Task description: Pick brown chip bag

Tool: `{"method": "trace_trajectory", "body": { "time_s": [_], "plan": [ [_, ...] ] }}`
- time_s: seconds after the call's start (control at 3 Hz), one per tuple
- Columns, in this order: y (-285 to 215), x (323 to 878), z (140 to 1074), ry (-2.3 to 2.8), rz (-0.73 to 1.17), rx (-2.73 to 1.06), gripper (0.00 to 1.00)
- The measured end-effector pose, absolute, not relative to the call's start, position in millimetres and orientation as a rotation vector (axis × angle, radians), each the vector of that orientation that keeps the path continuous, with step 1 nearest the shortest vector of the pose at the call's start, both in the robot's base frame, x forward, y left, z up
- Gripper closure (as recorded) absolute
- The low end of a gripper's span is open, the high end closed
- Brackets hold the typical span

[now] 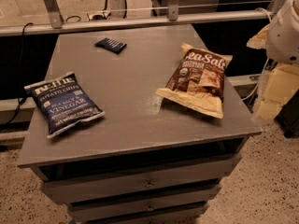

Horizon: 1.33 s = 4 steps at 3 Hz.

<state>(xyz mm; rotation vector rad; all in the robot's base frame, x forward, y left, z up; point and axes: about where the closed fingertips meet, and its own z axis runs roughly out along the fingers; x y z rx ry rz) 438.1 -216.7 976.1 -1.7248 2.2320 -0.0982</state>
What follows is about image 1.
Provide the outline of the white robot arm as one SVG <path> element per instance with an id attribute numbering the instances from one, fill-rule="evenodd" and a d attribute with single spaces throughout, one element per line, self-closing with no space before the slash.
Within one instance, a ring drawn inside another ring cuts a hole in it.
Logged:
<path id="1" fill-rule="evenodd" d="M 262 71 L 253 106 L 256 119 L 274 119 L 299 90 L 299 0 L 287 0 L 247 46 L 265 49 L 267 61 L 277 63 Z"/>

